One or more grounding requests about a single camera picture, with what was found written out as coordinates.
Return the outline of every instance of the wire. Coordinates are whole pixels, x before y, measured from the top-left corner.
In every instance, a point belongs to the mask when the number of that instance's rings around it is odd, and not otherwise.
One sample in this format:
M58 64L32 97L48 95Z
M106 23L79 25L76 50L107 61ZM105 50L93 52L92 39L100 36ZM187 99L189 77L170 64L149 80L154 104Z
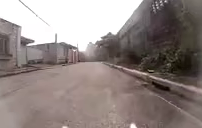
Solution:
M38 16L30 7L28 7L25 3L23 3L21 0L19 0L19 2L24 5L27 9L29 9L34 15L36 15L36 17L38 17L41 21L43 21L46 25L48 25L49 27L51 27L45 20L43 20L40 16Z

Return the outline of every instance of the street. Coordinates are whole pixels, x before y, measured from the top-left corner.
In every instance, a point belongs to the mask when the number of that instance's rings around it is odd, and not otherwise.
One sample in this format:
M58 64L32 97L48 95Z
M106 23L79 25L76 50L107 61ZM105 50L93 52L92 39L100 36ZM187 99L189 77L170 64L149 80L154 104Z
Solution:
M202 123L101 63L0 78L0 128L202 128Z

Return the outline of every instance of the roof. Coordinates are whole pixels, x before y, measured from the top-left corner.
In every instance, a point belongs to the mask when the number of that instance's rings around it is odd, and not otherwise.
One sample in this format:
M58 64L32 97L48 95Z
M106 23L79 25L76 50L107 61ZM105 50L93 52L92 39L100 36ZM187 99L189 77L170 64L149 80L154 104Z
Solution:
M51 43L36 44L36 45L32 45L32 46L40 46L40 45L48 45L48 44L56 44L56 43L55 42L51 42ZM65 43L65 42L58 42L57 44L61 44L63 46L67 46L68 48L77 49L77 47L75 47L75 46L73 46L71 44Z
M3 19L3 18L1 18L1 17L0 17L0 20L5 21L5 22L8 22L8 23L13 24L13 25L18 26L18 27L21 27L20 25L17 25L17 24L15 24L15 23L12 23L12 22L10 22L10 21L7 21L7 20L5 20L5 19Z
M69 48L77 49L77 47L75 47L75 46L73 46L73 45L71 45L71 44L67 44L67 43L65 43L65 42L60 42L60 44L62 44L63 46L67 46L67 47L69 47Z
M34 43L34 40L21 36L21 44L27 45L30 43Z
M111 32L107 33L105 36L102 36L101 38L102 39L105 39L105 38L109 38L111 36L114 36Z

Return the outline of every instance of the curb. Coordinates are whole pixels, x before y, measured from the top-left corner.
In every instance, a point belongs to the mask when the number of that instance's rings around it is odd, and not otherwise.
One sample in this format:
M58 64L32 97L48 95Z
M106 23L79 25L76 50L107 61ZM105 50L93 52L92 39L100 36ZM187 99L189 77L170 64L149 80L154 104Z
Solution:
M69 65L72 65L72 64L65 64L65 65L59 65L59 66L69 66ZM5 73L5 74L0 75L0 78L7 77L7 76L14 76L14 75L18 75L18 74L21 74L21 73L28 73L28 72L46 70L46 69L53 69L53 68L56 68L56 67L55 66L48 66L48 67L44 67L44 68L38 68L37 67L36 69L30 69L30 70L18 71L18 72L10 72L10 73Z
M43 70L43 69L32 69L32 70L26 70L26 71L5 73L5 74L0 75L0 78L7 77L7 76L14 76L14 75L18 75L18 74L21 74L21 73L28 73L28 72L38 71L38 70Z
M106 62L102 62L102 63L112 68L118 69L122 72L125 72L131 76L142 79L152 85L154 84L156 88L161 88L161 89L164 88L163 90L174 92L175 94L179 96L195 101L202 105L202 89L201 88L197 88L192 85L185 85L182 83L173 82L167 79L150 75L145 72L128 69L122 66L118 66L118 65L114 65Z

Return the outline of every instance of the sky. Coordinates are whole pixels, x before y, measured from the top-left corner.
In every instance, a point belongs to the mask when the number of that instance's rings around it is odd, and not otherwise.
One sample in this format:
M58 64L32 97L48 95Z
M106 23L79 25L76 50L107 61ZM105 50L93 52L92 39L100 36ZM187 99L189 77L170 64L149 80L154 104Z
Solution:
M51 27L43 23L19 0L0 0L0 17L22 26L22 36L35 44L66 42L84 51L108 32L116 34L142 0L22 0Z

